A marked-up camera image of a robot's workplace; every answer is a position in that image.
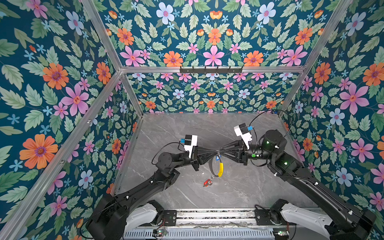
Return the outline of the large keyring with yellow sleeve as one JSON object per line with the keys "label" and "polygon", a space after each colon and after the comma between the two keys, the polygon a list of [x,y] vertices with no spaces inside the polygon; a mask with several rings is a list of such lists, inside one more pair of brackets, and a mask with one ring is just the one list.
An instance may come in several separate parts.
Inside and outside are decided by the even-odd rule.
{"label": "large keyring with yellow sleeve", "polygon": [[221,178],[224,173],[224,163],[221,155],[215,155],[209,162],[209,168],[214,178]]}

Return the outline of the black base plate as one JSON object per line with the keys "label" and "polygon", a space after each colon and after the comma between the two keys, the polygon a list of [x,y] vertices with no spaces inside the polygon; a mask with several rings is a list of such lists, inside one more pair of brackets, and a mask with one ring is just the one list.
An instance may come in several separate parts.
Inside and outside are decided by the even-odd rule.
{"label": "black base plate", "polygon": [[269,209],[255,209],[255,220],[258,226],[294,226],[284,220],[283,216],[275,210],[272,212]]}
{"label": "black base plate", "polygon": [[157,214],[152,222],[142,224],[141,227],[174,227],[176,226],[177,216],[177,210],[164,210],[160,214]]}

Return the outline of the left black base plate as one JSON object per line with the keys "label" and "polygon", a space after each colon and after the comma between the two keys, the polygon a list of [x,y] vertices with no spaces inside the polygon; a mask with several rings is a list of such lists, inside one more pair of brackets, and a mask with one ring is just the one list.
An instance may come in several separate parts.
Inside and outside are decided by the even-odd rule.
{"label": "left black base plate", "polygon": [[141,227],[174,227],[176,226],[177,216],[177,210],[164,210],[160,214],[157,214],[152,222],[142,224]]}

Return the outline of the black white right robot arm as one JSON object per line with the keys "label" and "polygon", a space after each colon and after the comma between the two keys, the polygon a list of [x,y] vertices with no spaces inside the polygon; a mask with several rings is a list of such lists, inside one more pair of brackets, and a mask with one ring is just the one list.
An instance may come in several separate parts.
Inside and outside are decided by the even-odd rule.
{"label": "black white right robot arm", "polygon": [[219,155],[237,163],[265,160],[274,176],[297,188],[323,211],[323,214],[314,213],[279,199],[269,209],[273,224],[300,225],[329,240],[366,240],[369,237],[376,215],[359,210],[318,181],[301,161],[285,152],[287,140],[278,130],[268,130],[257,145],[250,143],[249,132],[239,135],[242,140],[221,147]]}

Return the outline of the red-capped key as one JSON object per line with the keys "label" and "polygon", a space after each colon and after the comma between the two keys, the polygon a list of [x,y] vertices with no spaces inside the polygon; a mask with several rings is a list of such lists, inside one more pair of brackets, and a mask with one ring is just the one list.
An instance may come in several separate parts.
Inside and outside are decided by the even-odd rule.
{"label": "red-capped key", "polygon": [[211,179],[208,179],[204,182],[203,186],[204,187],[208,187],[208,186],[211,186],[213,184],[212,180]]}

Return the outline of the black hook rail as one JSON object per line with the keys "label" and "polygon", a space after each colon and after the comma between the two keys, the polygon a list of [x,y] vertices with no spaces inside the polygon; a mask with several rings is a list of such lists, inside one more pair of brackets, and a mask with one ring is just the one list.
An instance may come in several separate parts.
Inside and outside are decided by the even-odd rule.
{"label": "black hook rail", "polygon": [[180,67],[180,73],[185,74],[237,74],[242,73],[242,67]]}

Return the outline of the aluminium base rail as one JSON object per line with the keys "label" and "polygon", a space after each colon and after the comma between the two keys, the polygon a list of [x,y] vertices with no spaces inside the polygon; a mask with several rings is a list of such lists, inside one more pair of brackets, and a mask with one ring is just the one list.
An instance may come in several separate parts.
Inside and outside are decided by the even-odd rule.
{"label": "aluminium base rail", "polygon": [[[229,226],[234,225],[240,228],[261,228],[261,227],[289,227],[289,226],[258,226],[252,208],[230,208],[230,209],[174,209],[177,210],[176,226]],[[150,223],[164,209],[156,206],[155,203],[147,203],[135,209],[126,219],[126,231],[140,227],[142,224]],[[283,207],[278,211],[289,223],[299,225],[315,232],[322,232],[326,225],[332,220],[329,216],[320,212],[313,212],[304,208],[298,208],[292,204]]]}

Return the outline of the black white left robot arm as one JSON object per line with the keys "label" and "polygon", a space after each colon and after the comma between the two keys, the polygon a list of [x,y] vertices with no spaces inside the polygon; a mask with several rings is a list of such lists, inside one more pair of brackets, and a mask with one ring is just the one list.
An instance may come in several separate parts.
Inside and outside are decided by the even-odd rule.
{"label": "black white left robot arm", "polygon": [[177,168],[188,165],[195,171],[217,154],[201,147],[193,147],[192,153],[172,154],[163,152],[158,156],[157,170],[147,180],[122,194],[102,197],[86,224],[86,229],[95,240],[119,240],[124,233],[127,217],[152,196],[173,185],[180,175]]}

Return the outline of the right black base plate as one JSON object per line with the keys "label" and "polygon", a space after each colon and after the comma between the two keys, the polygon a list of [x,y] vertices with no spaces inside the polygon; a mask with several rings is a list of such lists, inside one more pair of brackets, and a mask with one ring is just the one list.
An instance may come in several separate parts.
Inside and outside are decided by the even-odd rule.
{"label": "right black base plate", "polygon": [[294,226],[284,220],[283,216],[275,210],[272,212],[269,209],[255,209],[255,220],[258,226]]}

